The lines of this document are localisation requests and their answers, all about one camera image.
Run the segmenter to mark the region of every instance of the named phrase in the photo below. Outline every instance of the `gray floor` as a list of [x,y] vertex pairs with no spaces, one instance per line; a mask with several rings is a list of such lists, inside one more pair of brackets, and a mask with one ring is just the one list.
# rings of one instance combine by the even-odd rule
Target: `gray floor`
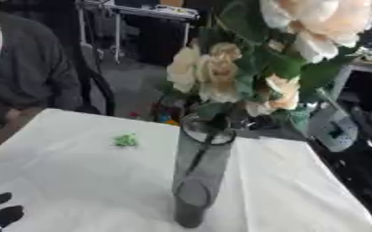
[[[115,95],[115,115],[131,118],[132,113],[137,113],[143,120],[148,120],[152,104],[161,96],[154,84],[166,79],[165,68],[138,63],[130,58],[123,58],[117,64],[112,55],[106,53],[102,69]],[[93,104],[103,111],[104,99],[96,88],[93,88],[92,99]]]

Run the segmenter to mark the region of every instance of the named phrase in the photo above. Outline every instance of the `man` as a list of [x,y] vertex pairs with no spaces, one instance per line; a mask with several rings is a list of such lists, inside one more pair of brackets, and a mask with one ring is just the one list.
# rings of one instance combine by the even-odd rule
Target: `man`
[[45,26],[0,13],[0,125],[33,107],[76,110],[80,84]]

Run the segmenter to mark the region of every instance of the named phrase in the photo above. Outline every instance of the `glass vase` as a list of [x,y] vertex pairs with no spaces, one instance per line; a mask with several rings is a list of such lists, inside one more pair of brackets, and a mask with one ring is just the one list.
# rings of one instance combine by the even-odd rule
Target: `glass vase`
[[192,114],[181,121],[172,184],[174,219],[181,226],[198,227],[216,201],[235,138],[225,115],[205,121]]

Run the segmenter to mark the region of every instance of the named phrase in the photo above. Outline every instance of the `chair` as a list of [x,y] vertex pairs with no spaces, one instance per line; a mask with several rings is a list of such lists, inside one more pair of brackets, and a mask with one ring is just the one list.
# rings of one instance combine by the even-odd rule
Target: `chair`
[[0,11],[33,19],[51,28],[71,58],[82,85],[83,107],[78,111],[101,114],[92,105],[92,82],[105,99],[105,114],[114,115],[114,94],[109,83],[89,67],[80,45],[79,13],[74,0],[8,0],[0,2]]

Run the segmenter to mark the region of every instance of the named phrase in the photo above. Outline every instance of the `cream rose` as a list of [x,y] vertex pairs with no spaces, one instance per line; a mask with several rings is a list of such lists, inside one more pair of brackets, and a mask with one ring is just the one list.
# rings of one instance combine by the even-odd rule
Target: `cream rose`
[[[268,115],[278,109],[295,110],[299,103],[299,77],[291,80],[279,78],[277,75],[272,75],[266,80],[267,88],[259,90],[262,97],[268,99],[267,101],[260,102],[247,102],[246,109],[249,115],[257,117],[260,115]],[[281,97],[277,100],[271,100],[270,90],[277,92]]]
[[201,51],[197,44],[192,48],[185,47],[176,54],[173,63],[167,68],[168,81],[173,82],[173,87],[180,92],[190,92],[196,83],[195,68]]
[[233,43],[217,43],[205,55],[201,55],[197,44],[185,47],[167,68],[168,80],[185,93],[199,84],[203,101],[237,102],[240,97],[234,78],[238,67],[234,61],[240,57],[240,49]]
[[218,43],[203,55],[198,63],[197,75],[201,82],[200,96],[204,101],[237,102],[240,97],[234,85],[238,67],[234,63],[241,57],[239,47],[233,43]]
[[260,0],[271,28],[298,34],[294,46],[311,63],[338,55],[338,45],[354,47],[372,26],[372,0]]

